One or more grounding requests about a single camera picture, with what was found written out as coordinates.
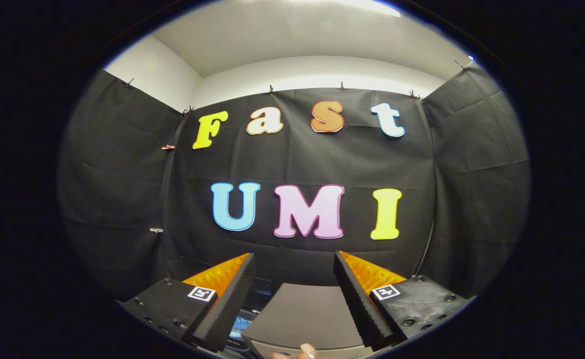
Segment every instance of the orange soft gripper pad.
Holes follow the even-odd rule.
[[[374,263],[355,257],[352,254],[347,254],[342,250],[339,252],[352,270],[352,273],[356,276],[359,285],[368,296],[372,289],[406,280],[406,278],[386,270],[385,268],[381,268]]]
[[[219,295],[217,298],[217,301],[219,301],[219,298],[221,298],[223,292],[228,288],[228,284],[230,284],[233,277],[235,277],[237,270],[242,263],[244,263],[244,260],[246,260],[248,255],[249,253],[242,254],[223,263],[219,263],[210,269],[183,280],[183,283],[190,284],[191,286],[214,289],[217,291],[217,295]]]

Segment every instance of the pink letter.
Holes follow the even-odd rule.
[[[279,196],[281,210],[279,212],[279,227],[274,229],[274,235],[283,238],[294,237],[297,231],[292,228],[294,217],[302,236],[308,236],[315,222],[319,221],[313,232],[317,238],[340,238],[343,230],[339,227],[339,203],[345,188],[338,184],[322,186],[317,197],[308,206],[299,187],[292,184],[277,186],[274,193]]]

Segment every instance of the black curtain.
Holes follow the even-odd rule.
[[[518,239],[529,198],[525,142],[506,96],[479,66],[459,72],[424,104],[384,91],[297,89],[224,101],[183,118],[124,85],[98,74],[69,123],[59,170],[69,236],[91,273],[120,298],[245,252],[256,254],[261,279],[336,285],[334,250],[407,277],[420,271],[470,296]],[[336,133],[310,127],[311,109],[323,100],[344,107]],[[381,131],[370,111],[381,102],[398,109],[404,136]],[[281,110],[283,129],[247,134],[251,112],[267,106]],[[220,111],[228,120],[212,145],[193,150],[198,119]],[[176,148],[165,152],[164,145]],[[228,211],[238,217],[237,187],[248,181],[261,186],[253,225],[222,229],[212,217],[210,185],[233,184]],[[274,236],[274,187],[281,184],[297,185],[309,204],[321,186],[343,186],[343,237]],[[396,239],[370,238],[379,188],[402,191]]]
[[[87,266],[119,298],[166,274],[160,190],[179,113],[106,71],[89,84],[59,157],[64,225]]]
[[[529,156],[506,94],[470,64],[424,100],[436,163],[436,216],[421,272],[480,293],[516,245],[530,198]]]

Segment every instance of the finger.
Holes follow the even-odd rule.
[[[321,356],[319,355],[315,347],[309,345],[308,343],[301,345],[301,350],[303,350],[303,353],[306,355],[305,359],[321,359]]]
[[[289,355],[279,352],[268,352],[268,355],[270,355],[272,359],[292,359]]]

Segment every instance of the ceiling light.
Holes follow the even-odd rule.
[[[290,0],[295,2],[317,2],[317,0]],[[324,0],[324,2],[337,2],[341,4],[352,5],[356,7],[360,7],[361,9],[366,9],[370,11],[374,11],[376,13],[383,13],[383,14],[390,14],[396,18],[400,17],[399,11],[397,11],[393,6],[386,4],[383,1],[373,1],[373,0]]]

